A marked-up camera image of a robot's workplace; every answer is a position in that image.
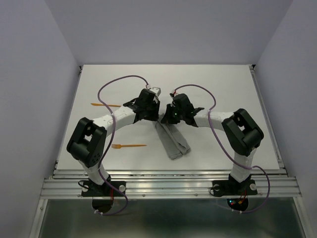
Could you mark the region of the grey cloth napkin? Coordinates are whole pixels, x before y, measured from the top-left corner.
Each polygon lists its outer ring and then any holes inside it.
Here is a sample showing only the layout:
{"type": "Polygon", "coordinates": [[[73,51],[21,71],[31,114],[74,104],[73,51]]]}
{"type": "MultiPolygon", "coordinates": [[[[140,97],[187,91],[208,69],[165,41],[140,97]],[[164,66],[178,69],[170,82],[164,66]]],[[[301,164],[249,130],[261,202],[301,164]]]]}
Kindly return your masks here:
{"type": "Polygon", "coordinates": [[[160,114],[153,125],[169,159],[175,160],[190,153],[191,147],[187,140],[175,125],[162,123],[163,116],[160,114]]]}

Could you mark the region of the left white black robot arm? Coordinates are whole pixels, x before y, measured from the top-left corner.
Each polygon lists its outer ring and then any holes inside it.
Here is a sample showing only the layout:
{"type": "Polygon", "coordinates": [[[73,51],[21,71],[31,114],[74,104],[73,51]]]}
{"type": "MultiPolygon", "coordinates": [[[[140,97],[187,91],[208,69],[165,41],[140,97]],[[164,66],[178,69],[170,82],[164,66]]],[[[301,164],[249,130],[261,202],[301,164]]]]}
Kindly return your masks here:
{"type": "Polygon", "coordinates": [[[110,191],[110,183],[106,180],[109,174],[100,164],[106,138],[140,120],[158,120],[160,93],[161,89],[157,87],[143,89],[139,97],[123,104],[111,115],[97,119],[84,117],[78,121],[66,150],[82,165],[98,195],[106,195],[110,191]]]}

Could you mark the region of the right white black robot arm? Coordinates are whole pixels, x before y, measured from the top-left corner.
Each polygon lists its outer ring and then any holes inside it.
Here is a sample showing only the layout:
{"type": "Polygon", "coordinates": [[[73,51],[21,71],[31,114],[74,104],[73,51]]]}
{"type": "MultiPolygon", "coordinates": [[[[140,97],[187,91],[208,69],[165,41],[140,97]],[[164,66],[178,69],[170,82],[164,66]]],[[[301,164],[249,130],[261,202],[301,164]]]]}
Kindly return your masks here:
{"type": "Polygon", "coordinates": [[[195,108],[186,94],[173,96],[166,105],[166,111],[160,120],[164,124],[178,124],[184,121],[193,127],[209,127],[222,150],[228,155],[216,130],[223,131],[234,151],[229,157],[233,167],[229,174],[228,188],[233,193],[240,193],[246,187],[250,177],[252,161],[257,148],[264,138],[264,133],[245,109],[235,112],[211,112],[202,107],[195,108]]]}

